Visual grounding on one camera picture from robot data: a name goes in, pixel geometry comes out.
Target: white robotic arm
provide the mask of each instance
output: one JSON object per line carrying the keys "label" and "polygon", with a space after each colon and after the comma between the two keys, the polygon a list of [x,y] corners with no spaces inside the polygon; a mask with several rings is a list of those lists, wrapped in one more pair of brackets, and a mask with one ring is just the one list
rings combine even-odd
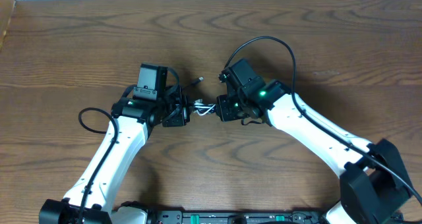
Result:
{"label": "white robotic arm", "polygon": [[[354,144],[364,152],[369,152],[367,145],[369,145],[370,142],[368,140],[357,137],[335,125],[333,122],[311,109],[297,94],[295,96],[296,101],[301,106],[302,110],[306,111],[314,121],[342,137],[349,143]],[[321,158],[338,177],[345,171],[344,166],[347,162],[356,163],[362,158],[362,155],[348,149],[304,118],[304,116],[298,112],[292,97],[289,94],[283,95],[274,102],[274,108],[268,110],[268,118],[276,129],[292,135],[319,156],[319,158]],[[350,216],[344,211],[340,202],[327,212],[325,219],[329,221],[329,223],[355,224]]]}
{"label": "white robotic arm", "polygon": [[[276,80],[265,83],[244,59],[229,67],[230,61],[241,48],[260,39],[275,40],[285,45],[291,53],[294,67],[292,88]],[[176,85],[166,87],[167,70],[176,77]],[[292,135],[303,143],[339,177],[340,201],[328,212],[317,215],[321,223],[385,223],[412,195],[422,202],[420,195],[411,186],[404,163],[393,144],[381,140],[374,145],[345,131],[314,111],[294,93],[295,59],[286,43],[270,36],[261,36],[244,43],[230,57],[219,79],[227,83],[227,95],[218,96],[217,103],[209,107],[205,113],[212,109],[222,121],[241,119],[242,125],[247,117],[262,119],[263,122]],[[132,89],[133,99],[128,99],[127,96]],[[156,215],[148,215],[140,208],[123,206],[115,213],[112,213],[111,209],[129,165],[145,144],[152,127],[158,124],[184,126],[189,122],[190,113],[189,103],[182,94],[177,74],[170,68],[142,64],[137,86],[129,87],[122,98],[113,105],[111,115],[108,115],[109,119],[116,122],[119,131],[116,143],[109,149],[116,136],[114,125],[110,123],[104,141],[88,168],[66,193],[64,199],[60,202],[55,200],[45,202],[39,215],[40,223],[74,223],[78,216],[78,222],[81,224],[82,217],[84,224],[111,222],[155,224],[155,221],[163,224],[155,220]],[[95,176],[94,170],[97,167],[100,169]],[[365,173],[368,167],[375,169],[369,176]],[[88,181],[91,177],[94,181],[89,189]],[[86,201],[83,202],[86,194],[88,194]],[[182,223],[179,220],[180,214],[182,213],[175,214],[173,222]],[[190,218],[192,224],[202,223],[197,213],[186,215],[184,218]],[[229,223],[231,220],[229,215],[222,219],[213,217],[215,215],[208,215],[204,217],[203,222]],[[260,218],[251,222],[264,223],[265,221]],[[271,223],[273,221],[271,219],[284,221],[286,217],[275,213],[268,218],[270,219],[268,223]],[[289,223],[296,221],[306,223],[307,218],[305,215],[298,220],[292,219]]]}
{"label": "white robotic arm", "polygon": [[[111,214],[117,191],[126,175],[127,169],[133,158],[143,147],[148,139],[148,131],[145,123],[138,122],[137,119],[120,116],[115,120],[119,127],[117,142],[110,151],[101,169],[99,170],[91,191],[86,199],[86,207],[91,208],[94,204],[101,205],[101,210]],[[69,203],[79,206],[84,194],[84,187],[88,184],[94,169],[103,158],[113,139],[114,128],[111,122],[101,146],[85,172],[76,184],[65,194],[63,198],[69,198]]]}

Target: black cable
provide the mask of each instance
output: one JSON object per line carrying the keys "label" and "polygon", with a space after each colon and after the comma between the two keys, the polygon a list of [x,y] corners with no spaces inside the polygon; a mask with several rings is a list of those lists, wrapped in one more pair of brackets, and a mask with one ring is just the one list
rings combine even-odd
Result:
{"label": "black cable", "polygon": [[119,129],[117,128],[117,123],[115,122],[115,120],[113,119],[113,117],[105,112],[102,109],[98,109],[98,108],[93,108],[93,107],[89,107],[89,108],[85,108],[82,111],[79,112],[78,115],[78,120],[80,125],[82,125],[86,130],[90,131],[90,132],[95,132],[95,133],[99,133],[99,134],[105,134],[105,131],[98,131],[98,130],[94,130],[91,129],[89,127],[87,127],[83,122],[82,122],[82,114],[87,112],[87,111],[97,111],[100,112],[102,114],[104,114],[105,116],[107,116],[107,118],[111,121],[113,128],[114,128],[114,136],[113,139],[111,139],[111,143],[110,146],[108,147],[108,149],[105,151],[103,157],[101,158],[100,162],[98,163],[97,167],[95,168],[94,172],[92,173],[90,180],[88,181],[88,184],[85,186],[84,189],[84,196],[82,197],[82,201],[80,202],[80,207],[79,207],[79,217],[78,217],[78,224],[82,224],[82,220],[84,217],[84,208],[86,205],[86,199],[91,191],[91,187],[94,183],[94,179],[98,173],[98,171],[101,169],[101,166],[103,165],[104,161],[106,160],[108,154],[110,153],[111,149],[113,148],[114,144],[117,141],[117,137],[119,136]]}
{"label": "black cable", "polygon": [[179,87],[179,75],[177,75],[176,71],[172,68],[167,68],[167,70],[176,78],[176,84],[174,84],[170,89],[168,89],[164,93],[165,98],[170,96],[172,93],[174,93]]}
{"label": "black cable", "polygon": [[197,79],[193,80],[189,85],[182,88],[182,90],[186,90],[186,88],[189,88],[191,86],[196,86],[199,82],[202,82],[202,81],[204,81],[204,77],[200,76]]}
{"label": "black cable", "polygon": [[136,86],[138,85],[133,84],[133,85],[128,86],[126,90],[123,92],[123,95],[121,95],[121,97],[127,97],[132,92],[133,88]]}
{"label": "black cable", "polygon": [[166,117],[164,117],[162,119],[162,123],[166,122],[167,120],[173,118],[176,114],[178,114],[180,112],[180,105],[178,105],[176,107],[176,109],[174,109],[169,115],[167,115]]}
{"label": "black cable", "polygon": [[247,126],[248,124],[256,124],[256,125],[261,125],[261,124],[263,124],[263,122],[258,122],[258,121],[249,121],[248,123],[245,123],[245,119],[246,118],[243,118],[242,120],[240,120],[240,123],[241,123],[241,125],[243,125],[243,126]]}
{"label": "black cable", "polygon": [[403,185],[415,196],[415,198],[417,199],[417,201],[422,205],[422,197],[418,194],[418,192],[416,191],[416,189],[414,189],[410,184],[408,184],[405,180],[403,180],[403,178],[401,178],[401,176],[399,176],[395,171],[391,170],[390,168],[388,168],[387,166],[385,166],[384,164],[382,164],[381,162],[379,162],[376,158],[372,157],[371,155],[368,155],[367,153],[365,153],[364,151],[360,150],[359,148],[356,148],[353,144],[346,142],[345,140],[343,140],[342,138],[340,138],[339,136],[337,136],[336,134],[334,134],[333,132],[329,131],[327,128],[323,127],[322,125],[318,124],[316,121],[314,121],[312,118],[310,118],[310,116],[306,113],[305,110],[303,110],[302,108],[300,108],[299,104],[296,101],[296,96],[295,96],[295,83],[296,83],[296,59],[295,59],[295,55],[293,54],[293,50],[291,50],[290,46],[283,42],[282,40],[279,40],[275,37],[272,36],[259,36],[256,37],[254,39],[251,39],[249,41],[247,41],[246,43],[244,43],[243,45],[241,45],[239,48],[237,48],[234,53],[230,56],[229,60],[227,61],[226,65],[224,66],[224,68],[226,68],[229,64],[230,61],[235,57],[236,53],[239,52],[240,49],[244,48],[246,45],[249,45],[252,42],[255,42],[257,40],[263,40],[263,39],[268,39],[268,40],[274,40],[275,42],[278,42],[282,45],[284,45],[287,50],[290,53],[291,56],[291,60],[293,61],[293,76],[291,79],[291,98],[293,100],[293,104],[296,106],[296,109],[298,110],[298,112],[300,112],[300,114],[302,116],[304,116],[304,118],[306,118],[311,124],[315,125],[317,128],[321,129],[323,132],[327,133],[327,135],[331,136],[333,139],[337,140],[339,143],[345,145],[347,148],[359,153],[360,155],[362,155],[364,158],[368,159],[369,161],[377,164],[381,169],[384,169],[386,172],[390,173],[392,176],[396,177],[400,182],[403,183]]}
{"label": "black cable", "polygon": [[245,96],[245,93],[243,92],[243,90],[242,90],[242,87],[241,87],[241,86],[237,88],[237,90],[236,90],[236,94],[237,94],[237,96],[239,97],[240,104],[241,104],[243,107],[247,107],[247,105],[246,105],[246,103],[245,103],[245,100],[243,99],[243,96]]}

